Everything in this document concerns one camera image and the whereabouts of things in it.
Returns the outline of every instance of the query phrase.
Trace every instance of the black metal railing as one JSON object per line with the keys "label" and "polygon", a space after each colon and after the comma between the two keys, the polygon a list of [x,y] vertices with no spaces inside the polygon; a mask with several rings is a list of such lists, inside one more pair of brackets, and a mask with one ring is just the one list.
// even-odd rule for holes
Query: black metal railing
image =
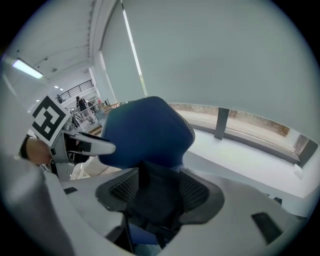
{"label": "black metal railing", "polygon": [[67,91],[65,91],[64,93],[60,94],[59,96],[61,97],[61,99],[63,101],[66,101],[67,99],[70,99],[74,96],[78,96],[78,94],[80,94],[81,92],[84,92],[88,89],[91,89],[92,87],[94,87],[92,80],[88,80],[86,82],[83,82]]}

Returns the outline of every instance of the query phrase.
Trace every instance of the black wristband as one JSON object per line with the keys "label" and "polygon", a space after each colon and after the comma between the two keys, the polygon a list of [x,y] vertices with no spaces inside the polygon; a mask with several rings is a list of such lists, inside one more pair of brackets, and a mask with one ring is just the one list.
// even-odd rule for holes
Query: black wristband
{"label": "black wristband", "polygon": [[28,159],[28,155],[27,155],[27,141],[29,139],[29,137],[31,137],[29,134],[26,135],[26,137],[24,138],[24,141],[21,145],[21,148],[20,148],[20,155],[22,158],[24,159]]}

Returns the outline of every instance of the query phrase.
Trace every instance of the roller blind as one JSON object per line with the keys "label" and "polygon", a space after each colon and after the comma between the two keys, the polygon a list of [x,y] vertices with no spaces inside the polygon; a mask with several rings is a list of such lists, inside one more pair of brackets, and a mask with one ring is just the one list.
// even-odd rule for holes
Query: roller blind
{"label": "roller blind", "polygon": [[246,111],[320,142],[319,68],[267,1],[123,0],[149,96]]}
{"label": "roller blind", "polygon": [[101,53],[117,102],[144,97],[120,1],[116,4],[103,37]]}

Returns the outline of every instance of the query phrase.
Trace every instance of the chair backrest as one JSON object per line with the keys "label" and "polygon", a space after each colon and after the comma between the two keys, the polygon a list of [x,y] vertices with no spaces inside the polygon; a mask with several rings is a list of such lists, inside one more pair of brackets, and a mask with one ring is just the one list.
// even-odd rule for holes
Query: chair backrest
{"label": "chair backrest", "polygon": [[163,99],[152,96],[112,109],[101,137],[116,146],[113,154],[99,155],[105,165],[126,169],[147,161],[172,168],[182,164],[195,133]]}

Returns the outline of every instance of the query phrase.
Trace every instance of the ceiling light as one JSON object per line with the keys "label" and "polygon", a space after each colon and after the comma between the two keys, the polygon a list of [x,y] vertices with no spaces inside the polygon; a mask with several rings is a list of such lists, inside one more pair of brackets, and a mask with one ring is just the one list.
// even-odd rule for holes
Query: ceiling light
{"label": "ceiling light", "polygon": [[44,75],[41,74],[40,72],[36,71],[33,67],[28,65],[27,63],[23,62],[20,59],[17,59],[12,66],[18,70],[21,70],[22,72],[27,73],[30,76],[33,76],[34,78],[40,79]]}

